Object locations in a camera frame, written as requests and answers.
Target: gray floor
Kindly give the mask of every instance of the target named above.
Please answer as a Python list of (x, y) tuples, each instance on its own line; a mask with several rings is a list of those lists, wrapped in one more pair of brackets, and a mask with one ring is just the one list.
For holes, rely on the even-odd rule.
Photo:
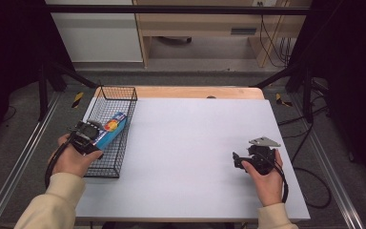
[[(103, 84), (115, 85), (198, 85), (198, 86), (249, 86), (274, 74), (280, 68), (267, 66), (259, 69), (254, 60), (254, 54), (250, 51), (246, 39), (227, 38), (193, 38), (191, 44), (179, 41), (156, 39), (153, 43), (150, 66), (143, 69), (142, 66), (130, 64), (117, 64), (117, 72), (106, 68), (92, 68), (84, 66), (80, 73), (92, 81)], [(13, 190), (12, 198), (2, 212), (0, 225), (12, 225), (16, 222), (30, 199), (44, 192), (44, 165), (54, 149), (56, 138), (66, 132), (67, 126), (78, 118), (86, 108), (87, 98), (92, 95), (92, 90), (81, 87), (74, 80), (66, 77), (70, 86), (61, 93), (61, 101), (55, 115), (63, 117), (61, 122), (50, 125), (45, 130), (44, 136), (30, 158), (29, 166), (24, 171), (18, 186)], [(286, 79), (279, 80), (263, 90), (267, 99), (271, 101), (277, 122), (299, 116), (296, 106), (285, 106), (275, 102), (277, 93), (281, 94), (283, 101), (291, 101), (296, 104), (298, 94), (287, 94), (283, 89)], [(86, 90), (78, 112), (71, 109), (75, 94), (80, 89)], [(35, 83), (20, 89), (10, 97), (11, 107), (8, 117), (16, 113), (12, 118), (4, 121), (0, 126), (0, 189), (6, 178), (10, 175), (11, 168), (21, 155), (27, 144), (38, 118), (38, 88)], [(314, 109), (325, 106), (323, 99), (315, 101)], [(306, 126), (302, 121), (280, 126), (283, 137), (299, 135), (305, 132)], [(349, 161), (347, 149), (336, 126), (325, 112), (315, 116), (314, 133), (325, 154), (333, 164), (341, 184), (350, 198), (356, 212), (366, 228), (366, 170), (363, 165)], [(285, 144), (290, 156), (293, 156), (298, 148), (302, 136), (286, 137)], [(309, 169), (328, 182), (326, 173), (322, 170), (316, 156), (316, 148), (309, 137), (297, 156), (294, 166)], [(321, 205), (328, 198), (324, 186), (320, 181), (302, 171), (296, 172), (303, 194), (307, 202), (313, 205)], [(301, 228), (349, 228), (342, 211), (339, 208), (341, 200), (332, 199), (331, 204), (324, 209), (309, 207), (311, 220), (301, 221)]]

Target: hand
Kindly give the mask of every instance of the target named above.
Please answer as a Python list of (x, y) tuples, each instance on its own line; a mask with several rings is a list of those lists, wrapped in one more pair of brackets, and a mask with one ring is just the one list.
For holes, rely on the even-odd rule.
[[(275, 150), (275, 161), (282, 166), (280, 153)], [(263, 207), (280, 203), (282, 195), (283, 180), (276, 169), (265, 176), (262, 176), (248, 161), (242, 160), (242, 165), (254, 180), (257, 195)]]
[[(59, 137), (58, 145), (62, 145), (66, 142), (68, 137), (70, 137), (70, 134)], [(52, 174), (69, 173), (83, 177), (88, 171), (91, 163), (98, 159), (102, 154), (103, 152), (101, 151), (94, 151), (83, 156), (79, 154), (71, 144), (69, 144), (62, 155), (58, 158), (58, 161), (52, 170)]]

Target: wire mesh basket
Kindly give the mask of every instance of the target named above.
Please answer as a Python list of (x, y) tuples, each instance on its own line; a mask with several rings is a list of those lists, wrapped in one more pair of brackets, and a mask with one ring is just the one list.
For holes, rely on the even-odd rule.
[(105, 124), (117, 112), (127, 116), (123, 131), (104, 150), (103, 157), (91, 164), (85, 177), (120, 178), (132, 114), (137, 101), (134, 87), (101, 86), (89, 115), (90, 120)]

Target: white table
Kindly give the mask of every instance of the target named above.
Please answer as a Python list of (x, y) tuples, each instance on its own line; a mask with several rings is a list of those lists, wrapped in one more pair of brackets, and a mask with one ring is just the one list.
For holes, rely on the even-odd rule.
[(129, 131), (121, 178), (85, 178), (78, 220), (255, 221), (254, 183), (234, 167), (249, 140), (281, 144), (292, 221), (309, 219), (270, 102), (264, 99), (141, 98)]

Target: beige sleeve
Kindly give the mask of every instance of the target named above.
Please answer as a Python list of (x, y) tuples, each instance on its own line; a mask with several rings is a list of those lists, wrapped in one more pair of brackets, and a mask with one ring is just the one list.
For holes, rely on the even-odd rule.
[(298, 228), (295, 224), (292, 224), (288, 219), (284, 203), (278, 203), (271, 206), (259, 208), (258, 226), (259, 229)]
[(85, 191), (85, 181), (76, 175), (51, 176), (46, 194), (35, 197), (14, 228), (73, 228), (75, 207)]

